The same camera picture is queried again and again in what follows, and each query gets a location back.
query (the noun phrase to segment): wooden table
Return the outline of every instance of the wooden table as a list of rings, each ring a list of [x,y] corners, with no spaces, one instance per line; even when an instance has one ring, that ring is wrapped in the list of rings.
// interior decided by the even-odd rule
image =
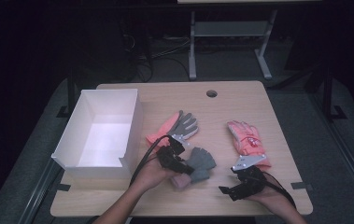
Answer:
[[[258,216],[270,214],[261,205],[239,200],[233,202],[218,186],[239,184],[230,168],[238,159],[233,137],[227,128],[229,120],[243,120],[256,126],[272,167],[268,170],[296,202],[298,211],[313,210],[305,189],[293,189],[290,183],[302,182],[290,149],[277,121],[266,91],[258,81],[177,82],[104,84],[98,89],[138,89],[144,110],[144,127],[139,159],[149,146],[145,136],[159,127],[179,109],[198,119],[199,132],[189,139],[209,151],[217,166],[206,181],[176,191],[169,181],[148,191],[132,217],[163,216]],[[215,91],[216,97],[208,97]],[[187,159],[189,151],[181,154]],[[58,190],[50,209],[56,217],[101,215],[127,189],[129,180],[73,179],[65,174],[61,183],[69,191]]]

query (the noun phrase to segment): glove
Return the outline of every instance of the glove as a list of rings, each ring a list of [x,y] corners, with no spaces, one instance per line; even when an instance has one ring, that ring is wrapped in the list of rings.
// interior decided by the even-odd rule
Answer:
[[[234,147],[240,155],[260,156],[264,154],[261,138],[258,130],[247,123],[238,121],[227,122],[229,130],[234,136]],[[263,160],[256,164],[261,170],[271,166],[269,160]]]
[[[185,189],[190,184],[209,179],[209,170],[217,165],[211,154],[199,147],[195,147],[191,151],[191,157],[185,163],[194,168],[194,172],[191,175],[173,176],[171,182],[177,189]]]
[[[198,132],[197,120],[193,117],[191,113],[183,116],[183,110],[176,112],[170,119],[168,119],[160,129],[153,134],[147,135],[147,141],[149,146],[151,146],[158,138],[164,135],[180,135],[183,139],[188,139]],[[166,147],[170,143],[166,138],[162,139],[158,146]]]

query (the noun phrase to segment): gray glove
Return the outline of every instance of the gray glove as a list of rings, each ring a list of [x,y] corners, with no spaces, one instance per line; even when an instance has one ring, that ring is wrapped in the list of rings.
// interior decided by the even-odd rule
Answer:
[[[200,147],[195,147],[191,151],[191,157],[185,163],[194,168],[194,172],[191,173],[192,184],[209,179],[208,171],[217,165],[211,154]]]
[[[186,140],[197,133],[198,130],[197,119],[191,113],[184,116],[183,110],[179,110],[179,117],[167,134],[171,136],[177,135]]]

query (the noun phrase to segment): white box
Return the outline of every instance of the white box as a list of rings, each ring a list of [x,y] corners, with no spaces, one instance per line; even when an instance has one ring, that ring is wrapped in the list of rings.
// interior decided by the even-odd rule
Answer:
[[[82,91],[51,157],[75,178],[131,178],[142,123],[137,89]]]

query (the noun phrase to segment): metal stand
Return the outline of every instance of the metal stand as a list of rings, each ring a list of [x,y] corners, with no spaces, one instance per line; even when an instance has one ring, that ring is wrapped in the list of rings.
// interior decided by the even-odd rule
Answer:
[[[61,106],[60,111],[57,114],[57,118],[69,119],[76,105],[75,82],[72,71],[69,73],[66,83],[68,87],[68,105]]]
[[[272,75],[263,55],[273,30],[276,14],[277,10],[273,10],[268,21],[195,21],[193,11],[191,13],[191,51],[189,52],[190,80],[197,78],[194,57],[194,38],[196,36],[262,36],[262,45],[259,49],[255,49],[255,55],[264,78],[271,79]]]
[[[324,93],[323,93],[323,100],[322,100],[322,112],[324,113],[325,117],[328,121],[332,122],[334,119],[347,119],[346,114],[343,112],[342,108],[339,105],[335,105],[334,109],[336,110],[337,114],[332,114],[332,84],[333,84],[333,77],[330,72],[330,68],[325,73],[325,80],[324,80]]]

